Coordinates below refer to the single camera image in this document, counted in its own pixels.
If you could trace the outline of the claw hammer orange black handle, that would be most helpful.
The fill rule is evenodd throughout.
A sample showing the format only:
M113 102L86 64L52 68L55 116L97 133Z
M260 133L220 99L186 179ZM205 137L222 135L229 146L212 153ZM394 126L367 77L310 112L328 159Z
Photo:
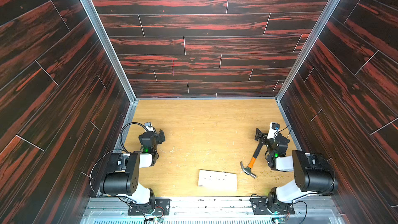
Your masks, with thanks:
M261 151L262 147L264 146L264 144L265 144L265 143L264 143L263 141L259 141L259 144L258 144L258 146L257 146L257 148L256 148L256 150L255 150L255 152L254 152L254 154L253 154L253 156L252 156L252 159L251 159L251 161L249 162L249 164L248 164L246 167L244 167L243 163L240 162L241 170L242 170L246 175L249 175L249 176L251 176L252 178L257 178L257 175L254 174L251 170L252 170L252 168L253 168L253 166L254 166L254 163L255 163L255 161L256 161L258 155L260 154L260 151Z

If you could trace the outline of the white wooden block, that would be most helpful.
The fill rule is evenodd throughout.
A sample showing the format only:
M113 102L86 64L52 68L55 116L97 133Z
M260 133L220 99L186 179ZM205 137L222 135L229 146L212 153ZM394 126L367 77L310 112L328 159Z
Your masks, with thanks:
M237 191L237 175L227 172L199 170L198 186L221 191Z

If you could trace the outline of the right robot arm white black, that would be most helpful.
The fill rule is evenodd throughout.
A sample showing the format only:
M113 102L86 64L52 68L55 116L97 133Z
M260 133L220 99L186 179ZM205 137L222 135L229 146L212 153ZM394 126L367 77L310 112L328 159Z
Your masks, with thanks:
M294 179L280 187L270 190L265 201L271 214L294 214L294 203L306 196L324 196L337 190L335 172L323 155L293 150L286 151L290 140L279 132L279 127L270 127L267 133L256 129L255 141L266 146L265 159L273 171L292 172Z

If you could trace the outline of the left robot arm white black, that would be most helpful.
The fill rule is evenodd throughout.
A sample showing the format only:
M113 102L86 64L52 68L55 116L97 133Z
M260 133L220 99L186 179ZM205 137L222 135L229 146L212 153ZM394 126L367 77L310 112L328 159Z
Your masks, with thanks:
M102 177L99 190L112 197L126 197L140 207L154 208L153 190L139 183L141 168L155 165L158 145L165 142L163 130L147 131L138 137L142 149L132 153L113 153L106 174Z

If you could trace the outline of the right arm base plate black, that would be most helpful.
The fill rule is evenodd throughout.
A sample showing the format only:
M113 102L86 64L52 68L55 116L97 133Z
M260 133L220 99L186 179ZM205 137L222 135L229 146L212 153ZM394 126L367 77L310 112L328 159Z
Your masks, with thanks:
M255 215L294 215L293 204L269 198L251 198L251 207Z

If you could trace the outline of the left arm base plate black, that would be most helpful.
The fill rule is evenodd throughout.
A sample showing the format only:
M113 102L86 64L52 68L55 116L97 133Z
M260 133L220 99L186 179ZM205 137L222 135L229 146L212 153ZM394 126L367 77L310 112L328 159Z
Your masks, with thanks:
M127 214L129 216L167 216L170 213L171 199L154 198L146 204L131 203Z

